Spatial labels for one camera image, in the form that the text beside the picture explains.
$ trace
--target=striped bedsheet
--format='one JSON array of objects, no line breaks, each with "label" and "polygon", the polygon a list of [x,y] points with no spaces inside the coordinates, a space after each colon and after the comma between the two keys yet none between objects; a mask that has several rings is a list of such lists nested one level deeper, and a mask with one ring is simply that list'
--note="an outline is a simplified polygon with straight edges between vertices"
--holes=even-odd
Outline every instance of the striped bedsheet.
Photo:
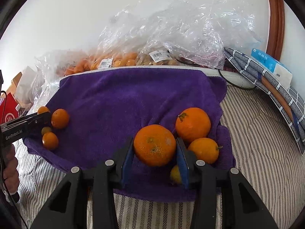
[{"label": "striped bedsheet", "polygon": [[[228,86],[221,103],[221,123],[230,130],[236,167],[265,203],[280,229],[289,228],[305,206],[305,154],[274,103],[262,91]],[[28,226],[64,177],[43,158],[15,143],[19,209]],[[194,203],[157,203],[114,195],[120,228],[172,229],[190,227]],[[222,200],[217,196],[217,228],[222,228]],[[92,227],[92,198],[87,206],[87,228]]]}]

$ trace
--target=white wall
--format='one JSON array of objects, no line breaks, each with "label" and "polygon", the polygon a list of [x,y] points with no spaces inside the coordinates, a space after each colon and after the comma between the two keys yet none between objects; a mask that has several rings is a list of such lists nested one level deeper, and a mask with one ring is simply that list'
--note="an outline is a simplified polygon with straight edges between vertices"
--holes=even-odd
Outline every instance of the white wall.
[{"label": "white wall", "polygon": [[[0,40],[0,69],[6,89],[11,79],[35,57],[55,49],[81,49],[94,45],[109,17],[139,0],[28,0]],[[173,0],[140,0],[145,16],[165,8]],[[256,32],[265,50],[269,31],[268,0],[252,0]]]},{"label": "white wall", "polygon": [[291,8],[285,6],[285,36],[280,62],[292,73],[291,85],[305,98],[305,29]]}]

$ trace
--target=finger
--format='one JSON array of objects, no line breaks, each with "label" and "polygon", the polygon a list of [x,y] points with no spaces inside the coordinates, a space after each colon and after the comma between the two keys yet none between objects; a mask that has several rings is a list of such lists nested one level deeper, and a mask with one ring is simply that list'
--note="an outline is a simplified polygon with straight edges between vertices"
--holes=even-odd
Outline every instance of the finger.
[{"label": "finger", "polygon": [[8,161],[12,160],[13,157],[15,157],[15,147],[13,144],[11,144],[10,146],[10,149],[8,150],[7,154],[6,154],[6,159]]},{"label": "finger", "polygon": [[18,189],[19,183],[19,173],[17,170],[12,177],[5,180],[6,187],[10,193],[13,193]]},{"label": "finger", "polygon": [[14,172],[16,171],[18,166],[18,160],[17,158],[13,158],[9,163],[7,164],[7,167],[3,171],[3,178],[7,179],[13,176]]}]

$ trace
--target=blue gripper pad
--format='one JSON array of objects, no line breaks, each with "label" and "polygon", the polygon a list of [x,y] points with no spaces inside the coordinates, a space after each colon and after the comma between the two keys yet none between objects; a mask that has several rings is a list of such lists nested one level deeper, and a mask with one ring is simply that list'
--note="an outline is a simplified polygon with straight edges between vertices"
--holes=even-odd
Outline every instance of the blue gripper pad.
[{"label": "blue gripper pad", "polygon": [[121,178],[121,185],[122,187],[125,186],[126,182],[128,181],[129,174],[131,173],[131,168],[132,168],[132,161],[134,158],[134,150],[133,150],[133,140],[129,146],[128,152],[126,154],[126,158],[124,161],[124,164],[122,166],[122,178]]},{"label": "blue gripper pad", "polygon": [[177,144],[177,165],[179,167],[182,184],[185,188],[189,188],[189,167],[187,166],[185,156],[181,147],[185,148],[184,145],[180,146],[179,144]]}]

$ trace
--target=striped fabric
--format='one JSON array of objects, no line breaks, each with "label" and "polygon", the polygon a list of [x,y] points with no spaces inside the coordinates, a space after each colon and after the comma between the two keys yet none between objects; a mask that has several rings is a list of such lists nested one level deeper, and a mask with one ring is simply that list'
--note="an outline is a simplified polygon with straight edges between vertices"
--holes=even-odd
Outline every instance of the striped fabric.
[{"label": "striped fabric", "polygon": [[[305,151],[305,130],[303,128],[305,127],[305,102],[299,93],[292,86],[286,90],[278,80],[269,73],[269,70],[266,67],[245,54],[231,48],[225,48],[225,56],[244,77],[271,97],[286,120],[286,123],[299,146],[299,150],[301,154],[303,154]],[[276,97],[264,86],[261,81],[261,76],[264,76],[288,103],[294,117],[293,121],[289,118]]]},{"label": "striped fabric", "polygon": [[[280,229],[289,228],[305,206],[305,157],[274,103],[262,91],[228,87],[221,103],[221,123],[231,133],[236,167],[263,200]],[[18,141],[19,208],[28,226],[64,177],[43,158],[27,153]],[[157,203],[114,195],[120,228],[189,228],[193,202]],[[221,195],[217,197],[217,228],[222,227]],[[92,198],[87,207],[92,228]]]}]

